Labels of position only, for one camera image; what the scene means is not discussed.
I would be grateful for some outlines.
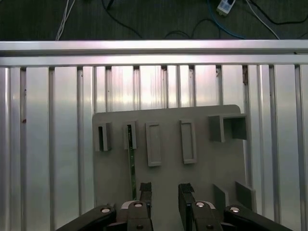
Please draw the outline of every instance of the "black cable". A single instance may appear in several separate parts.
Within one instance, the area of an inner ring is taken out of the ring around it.
[[[287,24],[300,24],[303,23],[305,21],[307,21],[308,19],[308,14],[305,17],[305,19],[300,20],[300,21],[286,21],[286,22],[275,22],[274,20],[272,20],[265,12],[264,10],[262,10],[262,8],[260,6],[258,6],[253,0],[250,0],[251,4],[253,4],[255,7],[257,7],[257,9],[273,24],[275,25],[287,25]]]
[[[221,37],[221,30],[220,28],[217,26],[217,24],[214,22],[214,20],[210,19],[210,18],[204,18],[204,19],[201,19],[199,22],[196,23],[196,25],[193,27],[193,31],[192,31],[192,34],[191,34],[191,38],[193,38],[194,36],[194,33],[197,29],[197,27],[202,23],[202,22],[205,22],[205,21],[209,21],[211,23],[213,23],[217,28],[218,28],[218,38],[220,39]]]
[[[168,32],[166,35],[165,35],[165,39],[169,36],[169,35],[172,35],[172,34],[177,34],[177,35],[182,35],[183,37],[187,37],[189,39],[191,39],[191,37],[185,33],[184,31],[181,31],[181,30],[173,30],[173,31],[170,31]]]
[[[139,38],[142,38],[142,36],[133,28],[131,28],[130,26],[128,25],[125,25],[124,23],[120,22],[119,20],[117,20],[116,18],[114,18],[112,16],[112,14],[109,13],[109,11],[107,10],[106,6],[105,6],[105,3],[104,3],[104,0],[101,0],[102,1],[102,5],[103,5],[103,8],[104,10],[106,11],[106,13],[109,15],[109,17],[111,17],[114,21],[116,21],[117,23],[119,23],[121,26],[131,30],[132,32],[134,32],[136,35],[138,35]]]
[[[301,36],[299,36],[297,39],[301,39],[303,36],[305,36],[306,34],[308,34],[308,31],[305,32],[304,34],[302,34]]]

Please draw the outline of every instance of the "gray plastic board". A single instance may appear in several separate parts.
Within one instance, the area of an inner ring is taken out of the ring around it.
[[[210,141],[208,116],[239,113],[238,106],[225,105],[95,114],[93,140],[97,140],[99,135],[98,126],[111,123],[107,134],[110,136],[108,148],[111,149],[94,152],[96,204],[115,203],[119,209],[125,201],[132,199],[128,151],[124,145],[127,139],[124,139],[124,127],[132,121],[136,121],[137,149],[134,154],[137,200],[140,183],[151,182],[154,230],[183,229],[178,211],[180,183],[192,184],[196,200],[212,203],[213,184],[219,185],[228,192],[230,203],[236,203],[235,181],[245,182],[243,142],[232,139],[228,131],[225,131],[224,143]],[[193,141],[187,140],[191,136],[190,132],[195,133],[195,150]],[[186,148],[182,146],[182,138],[186,139]],[[190,158],[186,161],[188,164],[184,164],[182,149],[186,154],[192,154],[190,157],[184,155]],[[154,163],[152,167],[149,167],[148,151]]]

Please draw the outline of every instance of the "gray bracket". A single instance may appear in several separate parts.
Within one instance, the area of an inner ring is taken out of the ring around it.
[[[218,187],[217,185],[213,184],[213,191],[214,191],[214,204],[216,209],[223,214],[223,210],[225,207],[229,206],[229,194],[226,190]]]
[[[246,208],[257,212],[256,191],[239,182],[235,182],[236,199]]]
[[[245,114],[211,115],[208,122],[211,141],[225,142],[226,138],[247,139]]]
[[[181,119],[182,154],[184,164],[197,162],[196,134],[194,123],[191,119]]]
[[[111,123],[97,124],[94,132],[94,148],[96,152],[111,150]]]
[[[137,138],[136,138],[136,121],[131,121],[131,122],[125,122],[123,125],[123,142],[124,142],[124,149],[128,149],[128,136],[127,136],[127,126],[131,126],[131,135],[132,135],[132,144],[133,144],[133,149],[137,148]]]
[[[148,154],[148,166],[160,166],[161,157],[161,135],[158,122],[145,123],[146,147]]]

